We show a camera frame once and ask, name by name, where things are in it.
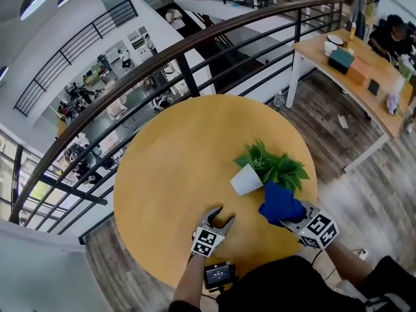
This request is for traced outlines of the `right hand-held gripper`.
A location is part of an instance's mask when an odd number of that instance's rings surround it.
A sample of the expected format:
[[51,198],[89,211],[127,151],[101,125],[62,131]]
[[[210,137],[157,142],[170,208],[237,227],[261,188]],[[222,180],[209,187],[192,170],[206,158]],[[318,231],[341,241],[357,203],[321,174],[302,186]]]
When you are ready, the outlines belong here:
[[281,225],[300,238],[304,246],[326,249],[338,236],[339,230],[334,219],[312,203],[301,201],[304,220],[299,223],[281,221]]

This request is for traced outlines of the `blue cloth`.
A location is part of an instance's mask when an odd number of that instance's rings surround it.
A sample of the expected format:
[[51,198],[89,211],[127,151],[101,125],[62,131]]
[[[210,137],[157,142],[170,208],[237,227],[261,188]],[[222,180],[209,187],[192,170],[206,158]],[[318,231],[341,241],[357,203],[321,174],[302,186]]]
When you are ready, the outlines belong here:
[[265,200],[259,206],[258,212],[269,224],[281,228],[283,222],[301,222],[306,214],[302,203],[294,197],[292,190],[272,181],[265,185]]

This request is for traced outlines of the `green potted plant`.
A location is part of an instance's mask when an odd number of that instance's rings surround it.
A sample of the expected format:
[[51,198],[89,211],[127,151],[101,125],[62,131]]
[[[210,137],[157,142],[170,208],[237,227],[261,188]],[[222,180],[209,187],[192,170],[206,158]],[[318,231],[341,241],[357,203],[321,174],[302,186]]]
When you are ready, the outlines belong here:
[[273,182],[292,192],[302,191],[302,180],[308,180],[305,165],[289,157],[287,153],[275,155],[266,150],[260,139],[244,145],[246,153],[233,160],[241,169],[251,169],[259,179],[260,187]]

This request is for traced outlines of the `person's left forearm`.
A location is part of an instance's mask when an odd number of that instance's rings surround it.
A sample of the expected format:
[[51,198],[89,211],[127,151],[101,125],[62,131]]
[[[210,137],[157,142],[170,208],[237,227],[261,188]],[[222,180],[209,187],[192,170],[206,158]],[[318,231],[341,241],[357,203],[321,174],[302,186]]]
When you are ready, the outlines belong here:
[[188,305],[200,310],[204,266],[204,256],[198,254],[191,256],[177,284],[174,302],[186,302]]

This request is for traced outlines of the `person's right forearm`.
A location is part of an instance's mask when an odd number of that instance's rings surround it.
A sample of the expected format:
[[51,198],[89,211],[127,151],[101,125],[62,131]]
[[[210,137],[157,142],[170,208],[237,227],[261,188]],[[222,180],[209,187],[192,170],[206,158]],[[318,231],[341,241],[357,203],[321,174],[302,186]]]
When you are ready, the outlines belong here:
[[341,279],[349,281],[355,287],[359,286],[373,270],[368,262],[360,259],[337,240],[326,248],[326,253]]

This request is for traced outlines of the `small black screen device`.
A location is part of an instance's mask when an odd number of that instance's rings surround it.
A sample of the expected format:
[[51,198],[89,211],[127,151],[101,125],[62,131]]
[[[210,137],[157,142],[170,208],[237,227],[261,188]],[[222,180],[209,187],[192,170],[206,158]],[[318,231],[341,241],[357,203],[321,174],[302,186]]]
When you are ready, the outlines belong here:
[[204,267],[203,282],[208,291],[225,287],[236,280],[235,265],[229,261]]

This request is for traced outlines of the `person's black shirt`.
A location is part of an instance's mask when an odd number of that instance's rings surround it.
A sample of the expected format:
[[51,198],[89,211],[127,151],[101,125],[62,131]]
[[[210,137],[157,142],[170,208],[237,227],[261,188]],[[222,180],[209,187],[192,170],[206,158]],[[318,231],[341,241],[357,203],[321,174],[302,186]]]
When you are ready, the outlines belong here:
[[335,292],[300,256],[247,273],[218,295],[218,312],[416,312],[416,278],[382,258],[358,286],[364,301]]

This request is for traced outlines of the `clear plastic water bottle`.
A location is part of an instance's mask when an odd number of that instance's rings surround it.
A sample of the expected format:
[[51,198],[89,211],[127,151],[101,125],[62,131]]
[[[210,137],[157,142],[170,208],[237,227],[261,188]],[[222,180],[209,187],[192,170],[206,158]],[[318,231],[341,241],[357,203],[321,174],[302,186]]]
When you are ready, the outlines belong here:
[[281,108],[285,106],[285,91],[283,89],[279,90],[276,93],[272,105],[276,111],[279,111]]

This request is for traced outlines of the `round yellow wooden table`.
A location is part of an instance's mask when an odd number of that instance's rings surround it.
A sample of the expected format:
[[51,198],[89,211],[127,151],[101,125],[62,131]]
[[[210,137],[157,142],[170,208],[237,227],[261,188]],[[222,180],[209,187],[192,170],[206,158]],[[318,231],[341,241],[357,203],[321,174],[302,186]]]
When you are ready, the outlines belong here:
[[[35,225],[35,230],[40,230],[49,219],[53,219],[54,223],[47,228],[47,232],[61,235],[76,224],[83,216],[87,215],[91,209],[97,206],[105,207],[108,204],[107,197],[113,190],[113,184],[110,183],[109,180],[115,176],[118,170],[117,165],[113,165],[110,170],[107,170],[103,178],[97,183],[89,184],[87,186],[87,191],[81,190],[81,187],[86,185],[87,178],[95,176],[97,170],[102,167],[102,164],[109,159],[110,156],[114,155],[119,150],[126,149],[127,145],[138,133],[138,129],[133,129],[127,136],[117,141],[117,143],[108,150],[103,149],[101,152],[104,156],[98,159],[96,163],[74,184],[65,184],[64,181],[67,176],[75,170],[75,167],[80,162],[92,155],[93,150],[99,146],[100,142],[108,139],[111,133],[115,132],[119,126],[134,114],[142,111],[142,109],[156,99],[158,95],[164,94],[169,88],[181,81],[185,83],[186,90],[179,99],[174,101],[174,103],[200,96],[203,90],[206,90],[209,86],[214,85],[225,78],[231,72],[234,72],[245,64],[254,61],[256,58],[279,49],[290,42],[298,42],[303,36],[323,29],[330,31],[334,25],[340,26],[343,3],[344,0],[304,0],[263,8],[212,25],[151,57],[140,66],[133,69],[133,71],[129,72],[115,85],[111,86],[108,94],[104,95],[104,97],[96,104],[84,110],[83,113],[74,119],[74,121],[62,132],[56,141],[54,141],[53,145],[48,149],[41,161],[35,166],[34,172],[31,174],[28,183],[24,186],[17,200],[12,203],[11,214],[8,219],[9,222],[13,224],[20,223],[21,212],[24,211],[25,204],[38,183],[44,183],[49,188],[37,205],[28,211],[29,215],[23,223],[24,226],[28,226],[32,219],[40,214],[41,220]],[[186,60],[186,53],[209,40],[214,40],[219,36],[225,35],[235,29],[240,29],[245,25],[274,16],[286,15],[288,13],[293,14],[293,17],[290,22],[285,25],[275,26],[263,34],[256,35],[240,44],[233,45],[207,60],[197,63],[195,66],[190,66]],[[280,33],[285,30],[289,31],[289,35],[280,43],[269,46],[256,53],[254,56],[238,62],[236,65],[225,69],[217,76],[209,77],[204,81],[198,81],[196,79],[196,73],[200,72],[203,68],[207,67],[210,63],[215,62],[223,55],[262,40],[270,34]],[[61,174],[57,177],[47,175],[49,167],[59,158],[59,155],[64,153],[66,147],[75,140],[75,137],[78,137],[80,133],[92,125],[100,114],[109,108],[120,96],[133,89],[134,86],[138,85],[145,78],[152,76],[155,72],[161,71],[162,68],[170,62],[177,63],[179,75],[175,76],[172,80],[159,85],[150,95],[145,97],[139,104],[135,105],[123,118],[112,123],[96,138],[93,138],[90,141],[90,144],[85,147],[81,153],[76,153],[71,157],[69,166],[67,169],[63,170]],[[56,190],[62,192],[62,196],[58,199],[58,202],[53,204],[46,213],[40,213],[40,208],[46,204],[46,201]]]

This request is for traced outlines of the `dark teal tissue box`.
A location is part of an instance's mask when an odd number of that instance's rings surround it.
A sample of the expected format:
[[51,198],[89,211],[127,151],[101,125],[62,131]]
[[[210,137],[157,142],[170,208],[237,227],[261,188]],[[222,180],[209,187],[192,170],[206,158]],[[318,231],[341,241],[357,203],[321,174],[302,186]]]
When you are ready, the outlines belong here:
[[328,66],[337,70],[343,75],[346,75],[349,67],[354,61],[355,57],[344,49],[337,48],[330,56],[328,60]]

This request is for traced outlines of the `dark staircase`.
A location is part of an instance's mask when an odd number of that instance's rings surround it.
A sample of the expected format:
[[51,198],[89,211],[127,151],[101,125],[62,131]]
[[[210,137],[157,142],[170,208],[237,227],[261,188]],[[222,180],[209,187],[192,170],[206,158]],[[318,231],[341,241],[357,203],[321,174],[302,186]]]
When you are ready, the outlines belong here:
[[[190,35],[203,30],[202,27],[200,27],[184,10],[179,8],[175,3],[168,3],[167,5],[157,8],[156,11],[165,20],[166,14],[171,8],[177,9],[183,17],[181,21],[184,22],[185,26],[178,30],[183,38],[187,38]],[[243,60],[249,58],[248,55],[241,53],[238,49],[227,51],[227,49],[229,49],[231,46],[234,46],[234,44],[229,41],[226,35],[221,35],[219,37],[206,40],[196,46],[196,51],[202,56],[203,60],[209,60],[211,57],[226,51],[223,55],[220,55],[219,57],[209,61],[208,66],[212,77],[215,78],[218,74],[228,70],[231,67],[234,67],[234,65],[237,65]],[[251,60],[237,66],[225,74],[225,76],[217,78],[214,81],[213,86],[215,87],[216,93],[223,93],[228,86],[232,85],[243,76],[255,71],[261,66],[262,64],[256,60]]]

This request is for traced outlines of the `long wooden white-legged table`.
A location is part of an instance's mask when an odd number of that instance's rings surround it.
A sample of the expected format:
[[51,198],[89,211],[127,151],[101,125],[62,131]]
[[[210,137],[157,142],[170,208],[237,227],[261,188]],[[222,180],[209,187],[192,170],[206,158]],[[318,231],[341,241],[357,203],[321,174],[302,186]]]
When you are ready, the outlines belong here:
[[[411,95],[413,87],[409,82],[405,83],[399,93],[400,98],[397,113],[390,115],[387,111],[385,101],[389,94],[393,94],[394,83],[400,77],[399,71],[391,63],[372,51],[366,42],[359,38],[354,38],[350,41],[349,34],[345,29],[333,31],[332,34],[338,36],[347,44],[345,50],[349,48],[353,49],[355,57],[359,57],[370,65],[369,78],[364,85],[360,86],[347,78],[346,75],[328,66],[329,57],[324,53],[324,43],[327,40],[327,34],[314,36],[292,45],[294,59],[285,105],[287,108],[291,108],[293,105],[300,77],[300,67],[304,60],[335,82],[337,86],[344,90],[372,118],[382,131],[382,135],[359,157],[344,167],[344,171],[349,172],[380,149],[388,140],[394,139],[399,135],[400,128],[409,111],[409,106],[412,104]],[[380,84],[377,96],[368,90],[371,79],[374,79]]]

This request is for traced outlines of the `flowers in white vase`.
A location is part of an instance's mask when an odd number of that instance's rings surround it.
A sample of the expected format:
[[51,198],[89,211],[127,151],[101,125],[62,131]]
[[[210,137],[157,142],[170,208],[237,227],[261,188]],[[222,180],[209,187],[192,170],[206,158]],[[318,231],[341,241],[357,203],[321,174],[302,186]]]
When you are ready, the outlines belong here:
[[411,63],[410,56],[405,54],[396,57],[391,56],[391,63],[400,73],[400,77],[397,78],[393,86],[393,93],[399,94],[405,83],[416,74],[416,69]]

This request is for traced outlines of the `frosted glass door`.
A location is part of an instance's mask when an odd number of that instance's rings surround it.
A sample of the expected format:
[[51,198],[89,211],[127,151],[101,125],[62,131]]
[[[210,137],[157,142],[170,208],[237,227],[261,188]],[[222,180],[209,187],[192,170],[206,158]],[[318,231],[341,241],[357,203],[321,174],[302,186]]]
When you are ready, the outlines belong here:
[[86,256],[0,251],[0,312],[111,312]]

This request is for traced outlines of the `straight black balcony railing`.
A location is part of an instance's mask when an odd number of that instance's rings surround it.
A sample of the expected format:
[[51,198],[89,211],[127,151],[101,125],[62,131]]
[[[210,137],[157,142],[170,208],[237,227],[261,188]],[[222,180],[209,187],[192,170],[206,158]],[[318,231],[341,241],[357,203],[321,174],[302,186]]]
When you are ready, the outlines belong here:
[[137,16],[138,13],[131,0],[125,0],[91,21],[61,46],[42,66],[20,95],[14,108],[24,116],[28,116],[56,78],[72,66],[81,53]]

